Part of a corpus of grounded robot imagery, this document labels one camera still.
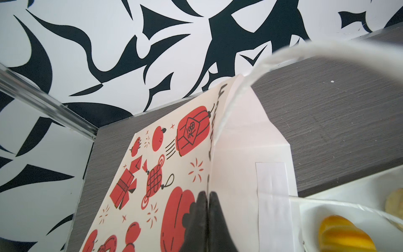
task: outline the paper bag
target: paper bag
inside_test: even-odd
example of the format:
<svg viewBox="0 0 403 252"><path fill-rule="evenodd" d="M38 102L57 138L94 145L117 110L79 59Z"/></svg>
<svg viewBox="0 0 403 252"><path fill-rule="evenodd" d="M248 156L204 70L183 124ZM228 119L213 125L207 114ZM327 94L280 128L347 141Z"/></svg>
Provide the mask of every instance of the paper bag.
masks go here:
<svg viewBox="0 0 403 252"><path fill-rule="evenodd" d="M251 88L214 145L242 80L134 135L81 251L303 251L290 145Z"/></svg>

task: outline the gray wooden table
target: gray wooden table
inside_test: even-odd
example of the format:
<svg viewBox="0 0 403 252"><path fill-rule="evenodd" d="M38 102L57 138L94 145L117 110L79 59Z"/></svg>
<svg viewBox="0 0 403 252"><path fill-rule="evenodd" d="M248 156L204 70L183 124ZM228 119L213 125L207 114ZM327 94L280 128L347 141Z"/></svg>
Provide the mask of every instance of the gray wooden table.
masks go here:
<svg viewBox="0 0 403 252"><path fill-rule="evenodd" d="M367 39L403 44L399 25L377 33ZM403 85L361 66L311 58L252 88L291 144L300 196L403 164ZM68 251L80 249L134 133L185 102L99 130Z"/></svg>

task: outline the white tray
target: white tray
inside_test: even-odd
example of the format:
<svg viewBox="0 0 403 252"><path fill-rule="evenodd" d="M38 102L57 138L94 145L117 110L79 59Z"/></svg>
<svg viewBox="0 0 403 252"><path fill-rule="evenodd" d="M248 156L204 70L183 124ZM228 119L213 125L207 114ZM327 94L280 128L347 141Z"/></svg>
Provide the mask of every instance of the white tray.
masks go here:
<svg viewBox="0 0 403 252"><path fill-rule="evenodd" d="M387 196L403 187L403 165L314 194L307 198L340 200L384 210ZM300 204L302 236L306 252L319 252L318 230L329 215L340 215L364 230L378 251L402 252L403 232L374 213L345 206L315 203Z"/></svg>

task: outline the black and white wall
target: black and white wall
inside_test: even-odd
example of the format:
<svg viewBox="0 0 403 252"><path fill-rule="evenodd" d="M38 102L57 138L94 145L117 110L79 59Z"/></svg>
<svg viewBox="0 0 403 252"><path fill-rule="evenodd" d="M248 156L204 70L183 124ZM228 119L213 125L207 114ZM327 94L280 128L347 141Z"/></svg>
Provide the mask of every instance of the black and white wall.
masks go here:
<svg viewBox="0 0 403 252"><path fill-rule="evenodd" d="M0 62L103 126L311 40L400 21L402 0L0 0Z"/></svg>
<svg viewBox="0 0 403 252"><path fill-rule="evenodd" d="M0 0L0 63L100 127L306 40L403 21L403 0ZM1 241L66 242L92 142L0 93Z"/></svg>

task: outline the orange food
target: orange food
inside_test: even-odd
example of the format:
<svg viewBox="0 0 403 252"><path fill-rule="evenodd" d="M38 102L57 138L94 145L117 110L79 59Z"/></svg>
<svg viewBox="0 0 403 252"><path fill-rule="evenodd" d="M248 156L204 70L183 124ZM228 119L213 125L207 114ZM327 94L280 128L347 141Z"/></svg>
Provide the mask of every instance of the orange food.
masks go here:
<svg viewBox="0 0 403 252"><path fill-rule="evenodd" d="M376 252L368 234L338 215L322 221L318 239L321 252Z"/></svg>

